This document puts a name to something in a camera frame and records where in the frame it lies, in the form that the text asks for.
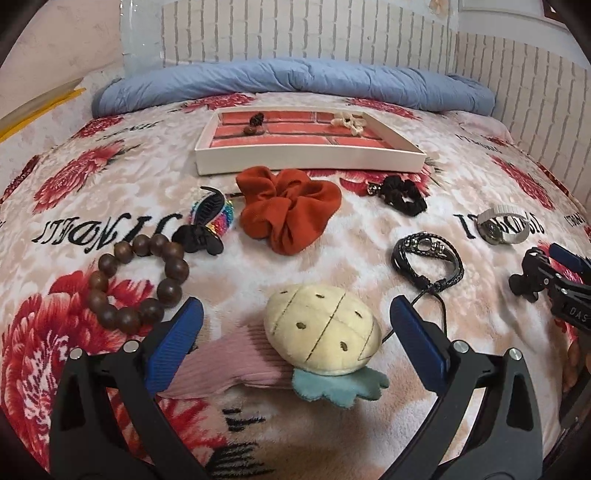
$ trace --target red flower print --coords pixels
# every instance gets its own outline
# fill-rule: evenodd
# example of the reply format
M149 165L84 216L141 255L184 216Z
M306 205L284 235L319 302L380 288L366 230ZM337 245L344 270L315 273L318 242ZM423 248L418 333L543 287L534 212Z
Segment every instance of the red flower print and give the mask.
M124 152L122 147L123 141L117 140L108 145L86 151L77 159L69 162L53 177L48 178L33 196L33 199L37 202L33 213L49 210L71 192L80 190L90 175L103 170L109 160Z
M500 145L501 147L509 147L509 144L498 137L485 137L489 142L493 142L494 144Z
M310 178L339 175L339 183L345 189L360 197L368 195L368 182L382 183L388 175L399 175L403 180L412 180L424 197L429 196L428 181L431 171L427 164L419 173L399 173L377 170L306 170Z
M521 171L516 166L506 162L502 158L495 155L490 155L490 157L493 162L500 166L507 175L519 184L521 190L523 190L529 197L539 201L542 206L548 210L556 210L556 207L554 207L552 200L550 200L550 197L544 190L543 186L536 182L531 175Z
M47 468L50 414L69 350L90 354L117 350L126 337L103 329L86 306L93 269L59 277L47 295L26 299L2 334L0 405L35 459ZM134 306L150 296L147 281L111 279L108 295L118 307Z
M72 138L86 138L92 137L92 135L102 132L113 125L117 125L118 123L123 121L123 117L120 115L117 116L104 116L103 118L95 118L88 122L85 126L80 128Z
M33 169L39 163L40 158L41 157L39 155L35 155L31 160L27 162L25 167L19 173L18 177L16 177L12 182L10 182L10 185L6 187L6 190L4 190L4 195L2 195L2 198L0 198L0 205L6 202L8 197L12 195L12 192L14 192L18 188L18 186L31 174Z
M181 110L185 113L193 112L206 106L208 110L215 110L217 108L225 108L229 106L248 105L255 98L244 95L243 93L231 93L230 95L215 95L212 97L200 98L186 102Z
M393 105L391 103L380 102L379 100L370 100L368 98L350 98L349 104L373 108L374 110L380 110L381 112L393 113L394 115L408 118L410 120L423 121L421 117L415 115L410 110L406 110L401 106Z
M540 250L544 251L544 253L549 256L548 252L550 251L550 244L548 244L546 242L539 242L538 248ZM567 280L570 280L570 281L573 281L576 283L583 283L583 280L581 279L581 277L579 277L578 274L570 271L563 264L558 263L556 260L553 260L552 258L550 258L550 266L553 269L555 269L559 274L561 274L564 278L566 278ZM557 326L560 327L560 329L563 331L563 333L566 333L568 335L569 342L573 342L577 338L576 329L571 324L566 323L562 319L554 319L554 322Z
M113 391L109 392L109 396L115 418L124 434L129 451L135 457L150 462L120 396ZM228 425L225 418L205 399L160 398L158 406L179 438L202 465L207 464L215 449L228 444L226 437Z

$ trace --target screw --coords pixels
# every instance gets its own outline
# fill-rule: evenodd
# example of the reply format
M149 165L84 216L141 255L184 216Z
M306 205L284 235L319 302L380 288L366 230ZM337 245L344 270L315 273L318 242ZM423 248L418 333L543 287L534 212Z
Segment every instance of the screw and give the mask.
M76 347L76 348L72 349L72 351L70 352L70 358L72 360L78 360L82 356L83 353L84 352L82 351L82 348Z
M453 349L459 353L466 353L470 347L464 340L456 340L453 342Z
M139 348L139 342L137 340L129 340L123 345L123 351L126 353L133 353Z
M521 353L521 350L519 350L517 348L512 348L511 350L509 350L509 356L513 360L519 361L523 358L523 353Z

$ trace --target floral blanket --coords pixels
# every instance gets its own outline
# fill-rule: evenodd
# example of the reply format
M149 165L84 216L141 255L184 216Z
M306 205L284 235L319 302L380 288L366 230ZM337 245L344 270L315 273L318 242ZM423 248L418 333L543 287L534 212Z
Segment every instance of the floral blanket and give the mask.
M337 183L343 201L324 234L304 252L277 255L236 223L223 237L222 255L186 256L191 274L184 294L198 297L206 309L199 342L260 321L273 292L306 282L356 293L386 331L392 298L416 294L393 272L389 250L410 233L436 233L456 247L466 270L464 279L442 295L450 338L464 339L481 352L523 351L548 452L560 430L561 365L569 339L552 319L544 295L531 304L515 297L507 280L521 272L523 254L534 245L548 248L557 242L579 254L588 250L588 227L575 205L518 149L468 134L441 115L369 100L268 93L201 99L92 121L65 144L31 159L5 192L0 207L0 404L34 457L48 467L51 404L68 351L75 346L89 353L113 351L126 339L103 330L86 307L87 278L97 257L140 232L170 236L186 221L202 185L237 191L233 176L197 177L192 148L212 110L246 104L371 111L427 153L422 172L404 177L417 182L428 210L407 218L368 197L366 182L381 181L384 172L310 171L312 177ZM492 247L480 238L475 215L498 203L516 203L531 212L527 242ZM239 199L235 206L239 214ZM514 228L508 222L499 226ZM414 264L431 278L443 276L437 262L417 258ZM133 261L119 269L108 294L118 307L133 306L154 295L162 274L155 258ZM417 309L423 318L441 321L435 301L422 299ZM434 396L422 387L396 338L370 366L386 373L391 387L379 401L359 401L351 410L323 401L307 403L292 391L245 387L198 401L160 400L160 406L217 478L269 473L285 480L371 480L400 454ZM132 452L145 457L118 395L111 396ZM475 396L449 455L461 449L478 406Z

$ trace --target white tray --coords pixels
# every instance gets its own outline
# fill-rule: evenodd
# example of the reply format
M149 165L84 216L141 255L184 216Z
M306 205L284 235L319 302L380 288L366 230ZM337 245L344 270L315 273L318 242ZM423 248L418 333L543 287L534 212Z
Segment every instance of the white tray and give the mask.
M222 115L229 112L349 112L362 116L367 128L379 135L391 148L353 147L348 145L271 144L211 147ZM392 128L366 112L325 109L311 106L237 106L215 110L195 145L195 161L199 175L237 173L246 168L266 166L271 170L285 168L382 170L418 173L426 154Z

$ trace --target wooden bead bracelet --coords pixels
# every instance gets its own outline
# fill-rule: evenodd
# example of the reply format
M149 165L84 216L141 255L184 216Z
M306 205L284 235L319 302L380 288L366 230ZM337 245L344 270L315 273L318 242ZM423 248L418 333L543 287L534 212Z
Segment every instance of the wooden bead bracelet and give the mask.
M137 309L117 309L109 303L106 292L109 279L117 273L120 264L128 264L134 256L156 255L164 260L166 278L158 284L156 296L140 302ZM189 265L184 257L184 248L177 242L169 242L166 236L157 233L152 238L138 235L131 242L117 242L113 255L103 254L99 258L99 269L92 272L88 280L90 291L88 308L96 315L100 325L108 330L119 329L128 335L139 332L142 325L153 325L164 317L165 307L174 307L183 296L181 284L189 277Z

